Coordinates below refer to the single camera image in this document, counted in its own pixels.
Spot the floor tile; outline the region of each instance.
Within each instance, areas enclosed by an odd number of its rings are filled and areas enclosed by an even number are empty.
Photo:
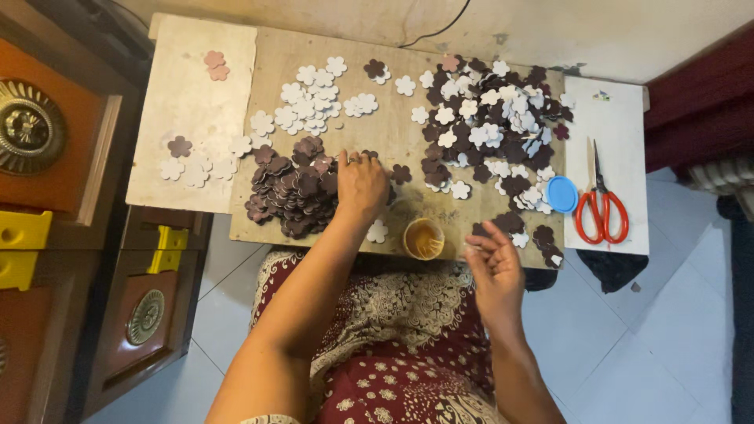
[[[713,418],[704,408],[699,406],[694,415],[685,424],[729,424],[730,420],[720,420]]]
[[[650,172],[649,174],[647,174],[647,180],[667,181],[669,183],[674,183],[677,178],[669,167],[664,167],[662,169],[656,170],[655,172]]]
[[[116,399],[84,424],[204,421],[222,373],[192,341],[188,354]]]
[[[725,301],[684,263],[632,331],[709,413],[729,419],[733,323]]]
[[[553,397],[553,400],[555,401],[555,405],[558,406],[560,413],[563,415],[563,418],[565,418],[566,424],[581,424],[578,418],[576,418],[576,415],[574,415],[573,412],[571,412],[571,410],[568,409],[568,407],[565,406],[564,403],[562,403],[560,399],[558,399],[558,397],[555,395],[555,393],[553,393],[552,390],[550,390],[550,396]]]
[[[716,200],[714,195],[696,192],[680,184],[647,181],[649,221],[684,257],[699,243],[707,226],[719,218]]]
[[[544,381],[561,399],[573,395],[627,329],[568,263],[552,288],[524,296],[523,323]]]
[[[707,229],[688,257],[715,291],[726,298],[733,289],[731,274],[731,221],[720,218]]]
[[[197,305],[194,340],[223,373],[249,332],[256,273],[270,247],[260,248]]]
[[[230,232],[231,216],[215,214],[210,234],[210,247],[207,250],[207,260],[204,261],[204,273],[201,276],[199,299],[262,246],[260,243],[232,241],[228,238]]]
[[[684,256],[653,223],[649,223],[649,264],[632,281],[614,293],[603,293],[602,282],[584,265],[574,249],[565,249],[565,260],[589,283],[624,323],[632,323],[649,305],[657,292],[670,280],[681,266]],[[631,286],[636,282],[641,290]]]
[[[684,424],[697,402],[627,331],[567,401],[581,424]]]

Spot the patterned skirt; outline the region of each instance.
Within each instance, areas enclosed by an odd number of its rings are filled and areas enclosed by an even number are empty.
[[[250,330],[305,250],[265,258]],[[362,254],[311,362],[308,421],[507,421],[465,264]]]

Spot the person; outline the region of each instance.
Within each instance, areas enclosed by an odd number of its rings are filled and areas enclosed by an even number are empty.
[[[566,422],[526,342],[518,254],[492,222],[466,236],[467,265],[357,260],[388,184],[376,158],[340,153],[335,216],[306,255],[265,258],[207,422]]]

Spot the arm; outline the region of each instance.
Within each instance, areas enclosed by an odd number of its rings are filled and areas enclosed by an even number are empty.
[[[238,423],[266,414],[304,422],[311,357],[348,283],[361,242],[388,197],[377,159],[346,152],[338,161],[339,206],[332,222],[277,290],[238,349],[207,422]]]
[[[492,238],[467,235],[466,260],[477,282],[477,306],[492,344],[498,410],[512,424],[565,424],[523,332],[524,275],[510,239],[490,221]]]

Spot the white board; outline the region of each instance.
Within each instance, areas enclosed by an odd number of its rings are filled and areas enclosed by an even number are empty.
[[[231,157],[231,138],[244,133],[256,28],[164,15],[144,100],[126,203],[171,209],[228,213],[234,180],[211,175],[202,188],[160,178],[160,162],[170,158],[167,143],[184,136],[193,155],[213,162]],[[230,73],[212,81],[204,64],[208,51],[225,55]],[[192,157],[181,157],[187,164]]]
[[[566,76],[565,92],[576,99],[574,121],[568,123],[570,138],[565,143],[565,175],[576,185],[580,196],[591,188],[594,156],[587,138],[596,140],[605,185],[623,202],[630,223],[628,237],[622,243],[603,241],[591,245],[581,239],[569,214],[565,217],[565,246],[648,255],[642,87]],[[618,235],[620,218],[615,206],[611,207],[610,216],[610,233]],[[586,211],[584,230],[592,237],[595,234],[591,213]]]

